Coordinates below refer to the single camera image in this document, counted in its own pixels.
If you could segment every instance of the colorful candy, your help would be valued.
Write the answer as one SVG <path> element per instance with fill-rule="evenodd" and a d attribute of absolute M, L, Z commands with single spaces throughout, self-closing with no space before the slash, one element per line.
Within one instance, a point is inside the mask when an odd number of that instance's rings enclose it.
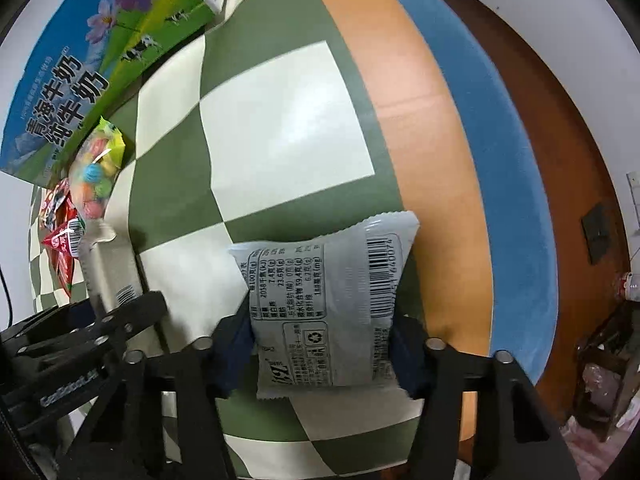
<path fill-rule="evenodd" d="M 118 173 L 118 168 L 111 162 L 110 158 L 103 157 L 102 160 L 100 160 L 100 167 L 104 171 L 105 176 L 112 177 Z"/>
<path fill-rule="evenodd" d="M 107 142 L 109 142 L 104 137 L 98 137 L 91 143 L 89 146 L 89 152 L 94 156 L 99 156 L 104 153 L 104 150 L 107 147 Z"/>
<path fill-rule="evenodd" d="M 71 197 L 85 220 L 101 218 L 124 156 L 122 133 L 100 119 L 69 169 Z"/>
<path fill-rule="evenodd" d="M 94 188 L 94 193 L 98 198 L 109 198 L 113 190 L 113 184 L 108 178 L 102 179 Z"/>
<path fill-rule="evenodd" d="M 102 218 L 104 207 L 97 200 L 91 200 L 91 202 L 84 204 L 82 212 L 84 213 L 84 217 L 88 219 Z"/>
<path fill-rule="evenodd" d="M 82 190 L 82 202 L 91 202 L 91 200 L 94 199 L 95 197 L 95 193 L 94 193 L 94 188 L 93 186 L 91 186 L 91 184 L 88 184 L 86 182 L 83 182 L 81 184 L 81 190 Z"/>
<path fill-rule="evenodd" d="M 84 181 L 89 184 L 97 184 L 102 180 L 104 170 L 100 164 L 89 164 L 84 168 Z"/>

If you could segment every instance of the green and white checkered mat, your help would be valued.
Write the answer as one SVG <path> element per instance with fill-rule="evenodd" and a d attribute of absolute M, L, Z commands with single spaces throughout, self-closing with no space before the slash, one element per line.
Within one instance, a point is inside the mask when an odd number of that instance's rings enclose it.
<path fill-rule="evenodd" d="M 164 294 L 172 351 L 244 297 L 231 243 L 305 240 L 402 209 L 374 109 L 321 0 L 227 0 L 225 19 L 110 117 L 135 150 L 105 218 L 130 237 L 148 288 Z M 67 301 L 38 243 L 41 195 L 29 242 L 36 310 Z M 420 312 L 416 290 L 403 304 Z M 76 270 L 72 300 L 85 296 Z M 254 362 L 218 402 L 239 476 L 322 478 L 406 460 L 422 403 L 402 390 L 257 400 L 256 375 Z M 175 457 L 173 410 L 169 402 Z"/>

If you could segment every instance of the chinese characters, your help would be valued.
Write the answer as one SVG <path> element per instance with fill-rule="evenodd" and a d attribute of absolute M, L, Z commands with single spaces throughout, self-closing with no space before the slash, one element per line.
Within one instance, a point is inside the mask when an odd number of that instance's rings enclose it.
<path fill-rule="evenodd" d="M 60 59 L 50 70 L 49 81 L 36 95 L 40 83 L 46 80 L 44 76 L 52 61 L 48 57 L 43 63 L 30 90 L 27 104 L 35 104 L 25 130 L 62 148 L 84 120 L 82 104 L 95 104 L 109 88 L 109 82 L 100 73 L 86 70 L 80 60 L 68 54 L 68 47 L 65 47 Z"/>
<path fill-rule="evenodd" d="M 265 248 L 241 265 L 254 319 L 318 319 L 326 315 L 322 244 Z"/>

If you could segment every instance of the candy bag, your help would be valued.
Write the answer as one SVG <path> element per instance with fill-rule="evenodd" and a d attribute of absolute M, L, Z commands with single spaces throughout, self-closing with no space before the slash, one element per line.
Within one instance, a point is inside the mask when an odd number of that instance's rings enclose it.
<path fill-rule="evenodd" d="M 56 187 L 49 189 L 40 205 L 40 211 L 38 218 L 40 225 L 49 231 L 55 231 L 62 220 L 58 215 L 60 206 L 65 203 L 66 197 L 69 194 L 69 179 L 64 178 Z"/>
<path fill-rule="evenodd" d="M 82 234 L 84 234 L 84 227 L 81 219 L 78 218 L 78 210 L 72 205 L 71 200 L 67 199 L 65 221 L 55 231 L 47 235 L 42 244 L 59 253 L 77 258 Z"/>
<path fill-rule="evenodd" d="M 122 133 L 104 118 L 78 151 L 69 170 L 71 198 L 84 220 L 102 218 L 124 156 Z"/>

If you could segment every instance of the white wall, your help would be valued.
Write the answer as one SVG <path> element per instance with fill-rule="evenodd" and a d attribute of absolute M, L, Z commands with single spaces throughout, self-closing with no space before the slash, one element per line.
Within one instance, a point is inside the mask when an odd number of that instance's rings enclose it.
<path fill-rule="evenodd" d="M 32 189 L 31 184 L 0 173 L 0 266 L 14 305 L 14 322 L 33 314 L 28 253 Z M 0 331 L 6 328 L 8 312 L 0 287 Z"/>
<path fill-rule="evenodd" d="M 480 1 L 529 43 L 580 110 L 609 170 L 633 255 L 640 232 L 626 174 L 640 170 L 640 52 L 606 0 Z M 640 255 L 632 269 L 640 272 Z"/>

